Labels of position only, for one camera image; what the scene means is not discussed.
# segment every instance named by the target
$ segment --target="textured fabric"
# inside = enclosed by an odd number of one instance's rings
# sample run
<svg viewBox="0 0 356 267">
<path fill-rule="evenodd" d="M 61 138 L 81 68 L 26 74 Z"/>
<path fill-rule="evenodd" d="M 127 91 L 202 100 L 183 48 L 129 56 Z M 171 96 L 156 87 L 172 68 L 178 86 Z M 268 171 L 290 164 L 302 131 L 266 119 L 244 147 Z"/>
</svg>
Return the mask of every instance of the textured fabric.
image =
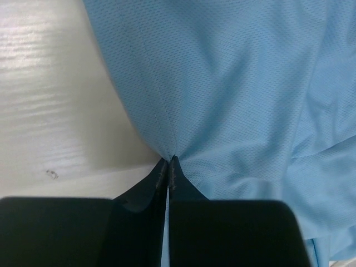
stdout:
<svg viewBox="0 0 356 267">
<path fill-rule="evenodd" d="M 355 0 L 84 3 L 153 149 L 210 199 L 285 201 L 315 266 L 356 256 Z"/>
</svg>

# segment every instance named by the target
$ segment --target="light blue cloth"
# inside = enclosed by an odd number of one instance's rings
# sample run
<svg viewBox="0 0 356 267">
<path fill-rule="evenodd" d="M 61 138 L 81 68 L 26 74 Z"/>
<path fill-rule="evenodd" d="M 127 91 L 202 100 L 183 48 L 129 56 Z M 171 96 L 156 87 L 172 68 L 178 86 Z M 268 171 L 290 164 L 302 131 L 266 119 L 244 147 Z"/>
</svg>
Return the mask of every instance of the light blue cloth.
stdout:
<svg viewBox="0 0 356 267">
<path fill-rule="evenodd" d="M 356 256 L 355 0 L 84 3 L 153 149 L 210 199 L 285 201 L 315 266 Z"/>
</svg>

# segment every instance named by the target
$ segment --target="white surface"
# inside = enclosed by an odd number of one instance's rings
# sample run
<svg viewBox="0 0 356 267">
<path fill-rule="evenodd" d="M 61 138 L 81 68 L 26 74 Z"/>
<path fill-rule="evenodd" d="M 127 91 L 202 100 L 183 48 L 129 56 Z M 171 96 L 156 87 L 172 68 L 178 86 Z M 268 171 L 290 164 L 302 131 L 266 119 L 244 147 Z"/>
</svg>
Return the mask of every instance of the white surface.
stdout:
<svg viewBox="0 0 356 267">
<path fill-rule="evenodd" d="M 115 197 L 159 157 L 114 92 L 80 0 L 0 0 L 0 197 Z"/>
</svg>

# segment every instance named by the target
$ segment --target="blue fabric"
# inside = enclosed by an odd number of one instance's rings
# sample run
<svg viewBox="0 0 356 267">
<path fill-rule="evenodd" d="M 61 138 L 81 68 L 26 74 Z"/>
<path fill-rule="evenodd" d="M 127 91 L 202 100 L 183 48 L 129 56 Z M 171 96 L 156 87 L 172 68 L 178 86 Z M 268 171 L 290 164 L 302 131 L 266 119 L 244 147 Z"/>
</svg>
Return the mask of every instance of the blue fabric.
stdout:
<svg viewBox="0 0 356 267">
<path fill-rule="evenodd" d="M 84 3 L 154 150 L 210 199 L 285 201 L 315 266 L 356 256 L 355 0 Z"/>
</svg>

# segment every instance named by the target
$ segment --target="stain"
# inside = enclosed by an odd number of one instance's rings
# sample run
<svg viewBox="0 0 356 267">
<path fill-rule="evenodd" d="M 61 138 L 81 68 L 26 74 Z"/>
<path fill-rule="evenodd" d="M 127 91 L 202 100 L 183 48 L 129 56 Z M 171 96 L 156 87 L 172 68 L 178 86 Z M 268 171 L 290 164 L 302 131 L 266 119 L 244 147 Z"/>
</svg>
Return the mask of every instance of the stain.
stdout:
<svg viewBox="0 0 356 267">
<path fill-rule="evenodd" d="M 54 180 L 59 177 L 59 175 L 55 171 L 51 171 L 51 170 L 47 170 L 46 174 Z"/>
</svg>

